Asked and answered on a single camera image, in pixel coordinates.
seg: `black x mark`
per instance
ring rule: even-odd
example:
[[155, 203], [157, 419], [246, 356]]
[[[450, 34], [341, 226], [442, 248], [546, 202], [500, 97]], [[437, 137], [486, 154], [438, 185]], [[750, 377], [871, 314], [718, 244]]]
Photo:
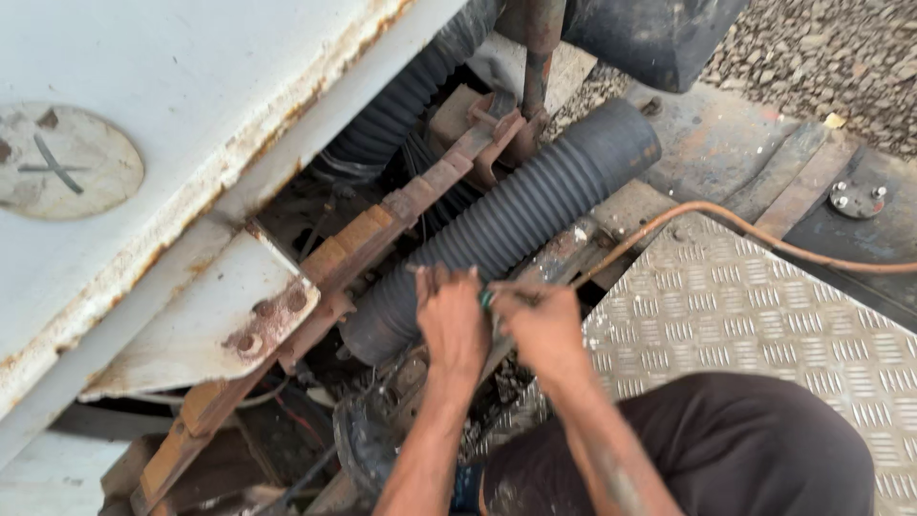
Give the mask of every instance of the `black x mark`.
[[39, 166], [39, 165], [22, 165], [19, 167], [19, 172], [54, 172], [65, 185], [67, 185], [74, 193], [80, 195], [83, 192], [83, 189], [73, 181], [73, 178], [67, 175], [68, 172], [80, 172], [84, 170], [89, 170], [87, 167], [80, 166], [66, 166], [57, 163], [57, 160], [54, 159], [54, 155], [51, 154], [51, 150], [48, 148], [48, 145], [45, 144], [44, 139], [41, 138], [40, 134], [35, 135], [35, 144], [39, 147], [39, 152], [41, 156], [48, 162], [48, 166]]

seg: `person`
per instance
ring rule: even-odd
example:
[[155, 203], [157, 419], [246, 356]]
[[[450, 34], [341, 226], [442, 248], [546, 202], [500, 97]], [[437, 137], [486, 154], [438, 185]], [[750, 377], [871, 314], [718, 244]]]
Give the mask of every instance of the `person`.
[[873, 513], [866, 445], [795, 384], [704, 373], [609, 402], [566, 286], [488, 285], [500, 331], [514, 338], [556, 417], [486, 463], [456, 468], [490, 318], [476, 269], [419, 267], [415, 279], [430, 358], [425, 394], [374, 515]]

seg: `black corrugated hose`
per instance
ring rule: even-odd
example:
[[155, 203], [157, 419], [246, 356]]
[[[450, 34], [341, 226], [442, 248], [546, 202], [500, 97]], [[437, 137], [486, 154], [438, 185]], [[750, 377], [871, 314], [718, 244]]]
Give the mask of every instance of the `black corrugated hose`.
[[378, 179], [430, 96], [493, 30], [504, 1], [469, 0], [315, 157], [312, 173], [329, 182], [350, 185]]
[[640, 112], [609, 100], [381, 279], [340, 326], [344, 343], [364, 363], [380, 365], [419, 335], [406, 264], [477, 265], [484, 281], [503, 277], [660, 155], [656, 133]]
[[[413, 129], [402, 146], [402, 153], [404, 154], [404, 167], [407, 169], [408, 177], [412, 179], [425, 173], [437, 161], [436, 155], [427, 146], [424, 137]], [[481, 194], [464, 181], [455, 183], [421, 216], [420, 221], [423, 225], [421, 232], [424, 241], [428, 236], [439, 233], [452, 219], [480, 198]]]

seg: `dark pants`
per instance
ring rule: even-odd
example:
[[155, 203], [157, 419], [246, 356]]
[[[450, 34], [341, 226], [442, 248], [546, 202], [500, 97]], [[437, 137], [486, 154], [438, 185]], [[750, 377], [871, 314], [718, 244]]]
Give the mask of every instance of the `dark pants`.
[[[619, 408], [688, 515], [873, 513], [865, 443], [795, 384], [704, 373]], [[492, 516], [594, 514], [556, 419], [488, 458], [483, 495]]]

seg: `forearm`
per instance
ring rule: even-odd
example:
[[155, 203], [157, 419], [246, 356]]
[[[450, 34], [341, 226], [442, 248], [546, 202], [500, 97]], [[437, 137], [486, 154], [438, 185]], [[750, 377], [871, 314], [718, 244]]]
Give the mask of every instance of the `forearm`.
[[431, 368], [424, 400], [404, 440], [374, 516], [447, 514], [462, 425], [474, 381], [454, 380]]
[[564, 424], [570, 451], [599, 514], [681, 514], [620, 411], [588, 364], [576, 375], [541, 379]]

